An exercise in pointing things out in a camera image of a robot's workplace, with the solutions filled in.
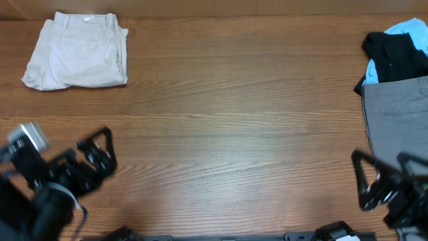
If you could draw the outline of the beige shorts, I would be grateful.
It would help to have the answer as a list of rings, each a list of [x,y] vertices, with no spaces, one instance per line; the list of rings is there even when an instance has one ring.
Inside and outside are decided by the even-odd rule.
[[[57,11],[45,21],[21,81],[41,91],[125,85],[127,36],[113,13]]]

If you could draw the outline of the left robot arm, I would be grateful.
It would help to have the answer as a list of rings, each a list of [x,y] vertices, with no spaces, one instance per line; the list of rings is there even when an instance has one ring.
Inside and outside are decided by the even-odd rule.
[[[112,131],[104,127],[78,141],[50,161],[41,152],[49,141],[37,123],[19,125],[1,147],[1,162],[14,168],[1,173],[1,238],[57,240],[73,218],[84,210],[78,198],[97,190],[114,174],[117,160]]]

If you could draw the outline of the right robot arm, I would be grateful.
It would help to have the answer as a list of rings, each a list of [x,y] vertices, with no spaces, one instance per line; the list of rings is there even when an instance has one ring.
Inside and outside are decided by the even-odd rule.
[[[409,236],[426,240],[427,176],[415,175],[410,163],[426,166],[427,160],[402,151],[397,155],[401,169],[396,169],[358,149],[353,151],[351,159],[360,208],[368,211],[385,204],[389,212],[384,223],[397,232],[399,240],[407,240]],[[366,182],[363,161],[376,169],[377,178],[371,184]]]

